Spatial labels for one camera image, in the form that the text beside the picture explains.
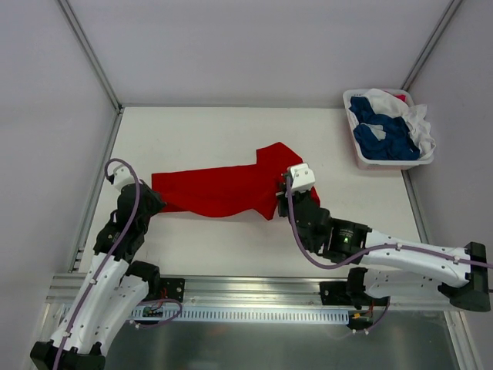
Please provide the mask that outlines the red t shirt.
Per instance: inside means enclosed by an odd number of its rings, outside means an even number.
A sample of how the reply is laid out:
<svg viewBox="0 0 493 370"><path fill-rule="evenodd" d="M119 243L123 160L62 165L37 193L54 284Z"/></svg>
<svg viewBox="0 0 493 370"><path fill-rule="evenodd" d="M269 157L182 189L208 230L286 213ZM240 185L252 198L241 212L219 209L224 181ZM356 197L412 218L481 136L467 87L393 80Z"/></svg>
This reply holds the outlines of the red t shirt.
<svg viewBox="0 0 493 370"><path fill-rule="evenodd" d="M151 184L166 203L165 213L221 218L255 210L272 220L283 174L300 163L300 156L278 142L256 150L253 164L154 173Z"/></svg>

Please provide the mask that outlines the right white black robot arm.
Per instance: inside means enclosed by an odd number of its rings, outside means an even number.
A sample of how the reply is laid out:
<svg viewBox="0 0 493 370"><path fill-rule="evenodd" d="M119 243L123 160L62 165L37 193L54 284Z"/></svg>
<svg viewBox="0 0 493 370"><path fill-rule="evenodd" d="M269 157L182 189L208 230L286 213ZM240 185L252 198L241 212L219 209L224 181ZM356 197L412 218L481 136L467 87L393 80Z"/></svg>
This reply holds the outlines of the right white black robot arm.
<svg viewBox="0 0 493 370"><path fill-rule="evenodd" d="M315 200L314 184L310 168L290 168L277 195L279 215L288 219L298 249L312 265L327 271L350 267L344 293L352 305L398 295L441 295L462 311L491 310L492 265L485 245L415 243L334 218Z"/></svg>

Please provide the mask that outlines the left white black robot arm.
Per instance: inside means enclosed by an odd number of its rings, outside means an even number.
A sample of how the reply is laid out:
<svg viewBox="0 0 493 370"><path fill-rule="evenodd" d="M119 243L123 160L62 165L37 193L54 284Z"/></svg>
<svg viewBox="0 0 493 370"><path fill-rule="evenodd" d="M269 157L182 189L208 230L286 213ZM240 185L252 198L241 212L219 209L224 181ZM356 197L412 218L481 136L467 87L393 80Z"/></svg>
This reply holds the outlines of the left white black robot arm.
<svg viewBox="0 0 493 370"><path fill-rule="evenodd" d="M144 182L119 187L116 209L96 237L89 271L69 311L30 358L38 369L102 369L117 333L142 300L161 291L159 268L135 261L152 216L165 206Z"/></svg>

